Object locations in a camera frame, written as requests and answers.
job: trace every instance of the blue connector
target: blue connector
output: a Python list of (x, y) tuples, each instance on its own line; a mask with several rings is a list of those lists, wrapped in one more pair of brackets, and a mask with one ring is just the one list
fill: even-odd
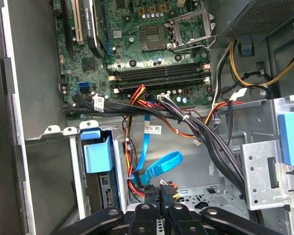
[(80, 82), (78, 84), (78, 87), (79, 88), (88, 88), (88, 87), (90, 87), (90, 82)]

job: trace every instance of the pcie slot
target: pcie slot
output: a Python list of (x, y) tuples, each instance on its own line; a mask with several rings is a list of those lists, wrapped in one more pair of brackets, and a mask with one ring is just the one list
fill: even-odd
[(119, 72), (117, 78), (120, 81), (128, 81), (135, 79), (149, 79), (155, 77), (164, 77), (164, 76), (176, 76), (183, 75), (187, 73), (198, 73), (198, 67), (194, 65), (185, 65), (185, 66), (172, 66), (172, 67), (162, 67), (162, 68), (153, 68), (149, 70), (137, 70), (128, 72)]
[(73, 42), (72, 42), (72, 33), (71, 33), (71, 27), (70, 27), (69, 6), (67, 5), (66, 0), (61, 0), (61, 9), (63, 14), (65, 45), (66, 45), (67, 51), (72, 55)]
[(197, 75), (189, 75), (189, 76), (183, 76), (183, 77), (177, 77), (177, 78), (165, 78), (163, 80), (156, 80), (156, 81), (140, 81), (140, 82), (131, 82), (128, 84), (122, 84), (117, 83), (114, 84), (116, 86), (119, 86), (120, 91), (128, 90), (128, 89), (134, 89), (138, 88), (141, 84), (144, 84), (146, 87), (152, 87), (152, 86), (165, 86), (171, 85), (174, 83), (179, 83), (181, 85), (189, 85), (190, 83), (199, 82), (200, 80), (203, 80), (204, 78), (200, 78)]
[(82, 32), (82, 22), (80, 18), (79, 0), (72, 0), (72, 8), (75, 22), (76, 41), (78, 44), (82, 45), (84, 44), (84, 38)]

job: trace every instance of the blue plastic tab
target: blue plastic tab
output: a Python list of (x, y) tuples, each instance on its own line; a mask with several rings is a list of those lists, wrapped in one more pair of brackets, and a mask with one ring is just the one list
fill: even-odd
[(99, 129), (84, 130), (82, 134), (80, 134), (80, 138), (82, 141), (100, 139), (100, 130)]
[(112, 141), (110, 136), (104, 143), (84, 145), (84, 156), (87, 173), (110, 171), (114, 165), (111, 156)]
[(284, 163), (294, 165), (294, 112), (280, 114), (278, 118)]
[[(145, 170), (144, 174), (140, 176), (142, 185), (148, 185), (152, 178), (173, 169), (174, 167), (179, 165), (182, 162), (182, 160), (182, 154), (178, 151), (172, 152), (162, 157), (154, 164), (152, 164), (150, 167), (148, 167)], [(132, 176), (132, 182), (137, 184), (136, 180), (134, 179), (134, 176)]]

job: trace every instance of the screw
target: screw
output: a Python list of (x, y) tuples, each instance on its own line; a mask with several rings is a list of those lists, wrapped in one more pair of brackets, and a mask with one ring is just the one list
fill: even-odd
[(215, 214), (217, 214), (217, 211), (215, 209), (208, 209), (208, 213), (215, 215)]
[(111, 210), (109, 211), (109, 215), (116, 215), (118, 214), (118, 211), (117, 210)]
[(182, 209), (183, 207), (182, 207), (181, 204), (175, 204), (175, 205), (174, 205), (174, 208), (180, 210), (180, 209)]
[(146, 205), (146, 204), (142, 205), (142, 209), (144, 209), (144, 210), (147, 210), (149, 208), (150, 208), (149, 205)]

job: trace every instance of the sata port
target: sata port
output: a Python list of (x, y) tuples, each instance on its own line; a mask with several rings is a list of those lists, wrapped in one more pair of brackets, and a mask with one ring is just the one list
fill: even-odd
[(80, 82), (78, 84), (79, 88), (85, 88), (85, 87), (90, 87), (90, 82)]
[(80, 88), (79, 89), (79, 92), (81, 92), (82, 94), (89, 93), (90, 92), (90, 88)]

